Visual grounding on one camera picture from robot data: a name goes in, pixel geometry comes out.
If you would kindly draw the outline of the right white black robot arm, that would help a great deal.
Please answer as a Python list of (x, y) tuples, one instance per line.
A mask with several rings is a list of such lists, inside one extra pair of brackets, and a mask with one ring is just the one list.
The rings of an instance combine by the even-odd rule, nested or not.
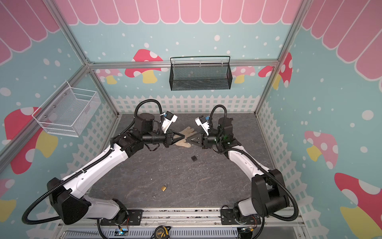
[(298, 217), (298, 205), (285, 186), (284, 178), (277, 169), (269, 169), (259, 163), (234, 137), (232, 118), (227, 117), (223, 105), (215, 106), (210, 115), (195, 119), (202, 131), (186, 141), (203, 149), (212, 148), (235, 163), (251, 180), (251, 196), (235, 203), (233, 213), (238, 223), (251, 217), (272, 216), (291, 222)]

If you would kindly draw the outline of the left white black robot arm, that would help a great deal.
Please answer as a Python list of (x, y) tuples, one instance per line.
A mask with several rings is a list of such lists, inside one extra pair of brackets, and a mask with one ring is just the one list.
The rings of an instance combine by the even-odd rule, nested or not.
[[(33, 202), (22, 215), (26, 225), (38, 225), (56, 220), (71, 225), (81, 219), (106, 219), (116, 225), (127, 223), (129, 212), (117, 199), (102, 200), (86, 195), (87, 191), (103, 176), (120, 163), (149, 145), (169, 147), (185, 138), (170, 129), (177, 116), (163, 112), (159, 101), (148, 99), (135, 109), (132, 123), (117, 136), (112, 137), (109, 146), (93, 160), (71, 175), (59, 180), (53, 178), (47, 183), (47, 192)], [(31, 220), (32, 210), (46, 198), (58, 214), (56, 217)]]

